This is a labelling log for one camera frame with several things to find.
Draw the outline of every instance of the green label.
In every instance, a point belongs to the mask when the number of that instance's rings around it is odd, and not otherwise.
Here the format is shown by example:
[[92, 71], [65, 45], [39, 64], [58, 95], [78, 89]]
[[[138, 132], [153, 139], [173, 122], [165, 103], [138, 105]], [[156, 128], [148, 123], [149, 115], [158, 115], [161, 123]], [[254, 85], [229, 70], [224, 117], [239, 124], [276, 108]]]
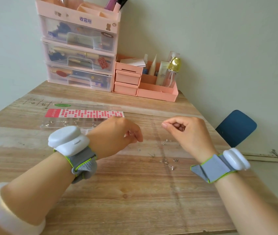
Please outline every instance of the green label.
[[54, 104], [54, 106], [58, 106], [58, 107], [70, 107], [71, 105], [69, 105], [69, 104]]

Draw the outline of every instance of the gray wrist strap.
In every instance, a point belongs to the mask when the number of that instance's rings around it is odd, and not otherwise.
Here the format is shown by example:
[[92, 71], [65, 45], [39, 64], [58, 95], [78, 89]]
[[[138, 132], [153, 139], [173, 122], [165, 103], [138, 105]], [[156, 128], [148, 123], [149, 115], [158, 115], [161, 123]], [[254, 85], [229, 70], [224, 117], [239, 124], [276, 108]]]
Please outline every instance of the gray wrist strap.
[[224, 158], [223, 155], [213, 155], [208, 161], [201, 165], [194, 165], [191, 171], [208, 183], [212, 183], [225, 174], [236, 171]]
[[96, 155], [89, 147], [86, 147], [74, 156], [66, 158], [70, 161], [73, 167], [71, 172], [76, 175], [72, 184], [75, 184], [82, 179], [89, 179], [94, 175], [98, 168]]

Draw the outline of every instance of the clear plastic tray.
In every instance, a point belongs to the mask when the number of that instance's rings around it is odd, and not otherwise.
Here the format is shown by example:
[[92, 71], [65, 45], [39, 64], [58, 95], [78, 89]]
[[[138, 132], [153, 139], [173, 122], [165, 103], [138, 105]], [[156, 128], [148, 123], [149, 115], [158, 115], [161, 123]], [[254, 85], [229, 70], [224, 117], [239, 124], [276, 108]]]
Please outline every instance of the clear plastic tray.
[[40, 19], [46, 38], [111, 53], [117, 50], [116, 34], [44, 16]]
[[46, 60], [67, 67], [79, 67], [85, 71], [113, 73], [114, 56], [104, 55], [96, 51], [91, 53], [88, 48], [76, 47], [43, 40]]
[[48, 82], [93, 90], [112, 91], [113, 77], [48, 64]]
[[87, 134], [111, 116], [124, 117], [124, 113], [115, 106], [55, 103], [47, 110], [40, 127], [59, 129], [75, 125]]

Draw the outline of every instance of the wooden table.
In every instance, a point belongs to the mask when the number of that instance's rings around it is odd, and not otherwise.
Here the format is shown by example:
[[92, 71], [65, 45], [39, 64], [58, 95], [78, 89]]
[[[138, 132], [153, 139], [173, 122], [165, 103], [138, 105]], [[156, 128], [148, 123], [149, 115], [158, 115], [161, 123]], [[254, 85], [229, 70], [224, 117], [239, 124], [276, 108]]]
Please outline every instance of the wooden table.
[[[196, 161], [161, 127], [174, 115], [203, 118], [182, 94], [172, 103], [44, 82], [0, 111], [0, 182], [11, 181], [52, 153], [47, 146], [51, 132], [40, 125], [47, 108], [60, 102], [120, 106], [125, 117], [141, 127], [144, 142], [98, 161], [94, 177], [71, 185], [48, 214], [44, 235], [235, 230], [215, 187], [190, 172]], [[212, 126], [207, 127], [216, 148], [228, 149]], [[163, 156], [175, 170], [160, 163]], [[278, 199], [252, 171], [242, 175], [278, 210]]]

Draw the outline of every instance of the blue chair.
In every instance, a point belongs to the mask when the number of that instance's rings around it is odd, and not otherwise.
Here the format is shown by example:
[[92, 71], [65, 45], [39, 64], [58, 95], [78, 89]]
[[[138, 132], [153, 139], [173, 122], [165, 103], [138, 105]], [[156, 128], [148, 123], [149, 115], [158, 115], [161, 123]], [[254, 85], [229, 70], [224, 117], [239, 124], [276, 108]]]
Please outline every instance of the blue chair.
[[231, 146], [236, 147], [257, 127], [257, 124], [240, 110], [234, 110], [216, 128], [216, 131]]

